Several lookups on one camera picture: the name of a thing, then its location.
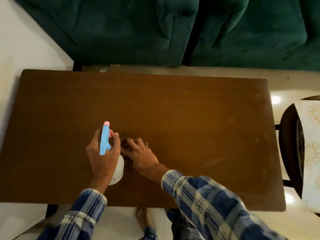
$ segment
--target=dark pants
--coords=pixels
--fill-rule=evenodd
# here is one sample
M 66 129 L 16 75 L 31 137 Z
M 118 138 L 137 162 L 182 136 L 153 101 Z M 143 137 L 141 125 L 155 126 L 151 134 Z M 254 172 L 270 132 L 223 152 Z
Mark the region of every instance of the dark pants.
M 182 216 L 179 209 L 170 209 L 166 211 L 167 217 L 172 222 L 171 230 L 173 240 L 200 240 L 200 234 L 194 225 Z M 153 227 L 147 227 L 144 231 L 144 237 L 140 240 L 158 240 L 156 230 Z

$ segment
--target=green sofa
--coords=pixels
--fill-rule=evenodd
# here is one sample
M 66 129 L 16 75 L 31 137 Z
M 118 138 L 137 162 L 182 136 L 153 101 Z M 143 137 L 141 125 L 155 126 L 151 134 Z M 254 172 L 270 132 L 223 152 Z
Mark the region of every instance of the green sofa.
M 320 0 L 210 0 L 188 63 L 320 71 Z
M 82 64 L 177 67 L 199 0 L 16 0 Z

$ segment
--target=blue plaid sleeve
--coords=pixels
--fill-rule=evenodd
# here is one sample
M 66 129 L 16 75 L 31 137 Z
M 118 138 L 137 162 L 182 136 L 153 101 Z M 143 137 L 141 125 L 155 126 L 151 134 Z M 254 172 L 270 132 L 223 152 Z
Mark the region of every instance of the blue plaid sleeve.
M 286 239 L 247 211 L 237 195 L 209 177 L 187 177 L 170 170 L 161 186 L 207 240 Z
M 44 229 L 37 240 L 90 240 L 106 204 L 102 193 L 85 189 L 64 218 Z

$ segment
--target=brown tabletop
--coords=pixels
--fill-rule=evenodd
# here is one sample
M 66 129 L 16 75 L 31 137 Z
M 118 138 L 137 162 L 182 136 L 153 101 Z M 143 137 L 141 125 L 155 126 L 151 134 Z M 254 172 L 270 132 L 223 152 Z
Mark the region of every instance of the brown tabletop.
M 92 172 L 86 146 L 110 121 L 159 161 L 206 175 L 249 210 L 282 211 L 284 188 L 268 83 L 262 79 L 24 70 L 0 157 L 0 201 L 65 204 Z M 174 207 L 126 163 L 109 206 Z

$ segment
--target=shirt cuff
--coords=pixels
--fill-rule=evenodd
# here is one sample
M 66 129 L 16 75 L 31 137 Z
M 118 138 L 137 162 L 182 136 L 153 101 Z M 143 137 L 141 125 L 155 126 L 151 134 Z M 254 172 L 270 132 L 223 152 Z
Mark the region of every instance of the shirt cuff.
M 183 176 L 182 173 L 176 170 L 169 170 L 163 175 L 161 180 L 162 189 L 173 196 L 174 193 L 174 185 L 176 182 Z
M 68 213 L 82 215 L 83 218 L 96 225 L 106 204 L 107 198 L 102 193 L 98 190 L 87 188 L 81 192 Z

